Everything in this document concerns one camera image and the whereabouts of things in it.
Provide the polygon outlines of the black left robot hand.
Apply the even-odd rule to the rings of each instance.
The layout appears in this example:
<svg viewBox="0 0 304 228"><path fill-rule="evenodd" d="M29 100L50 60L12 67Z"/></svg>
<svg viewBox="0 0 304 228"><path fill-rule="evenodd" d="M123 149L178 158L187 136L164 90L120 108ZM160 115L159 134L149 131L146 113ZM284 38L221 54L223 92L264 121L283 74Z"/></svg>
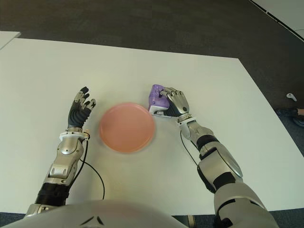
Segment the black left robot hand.
<svg viewBox="0 0 304 228"><path fill-rule="evenodd" d="M68 114L68 128L82 128L96 106L96 100L87 101L90 96L89 89L85 86L76 94Z"/></svg>

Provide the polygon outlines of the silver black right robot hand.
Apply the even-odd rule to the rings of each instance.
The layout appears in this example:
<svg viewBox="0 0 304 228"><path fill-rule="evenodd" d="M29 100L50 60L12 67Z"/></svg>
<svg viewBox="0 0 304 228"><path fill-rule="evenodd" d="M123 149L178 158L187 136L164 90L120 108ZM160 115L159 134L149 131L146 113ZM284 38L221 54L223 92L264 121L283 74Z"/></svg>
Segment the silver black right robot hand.
<svg viewBox="0 0 304 228"><path fill-rule="evenodd" d="M172 87L165 87L161 90L160 95L169 102L169 108L162 112L164 116L180 117L190 113L188 101L182 91Z"/></svg>

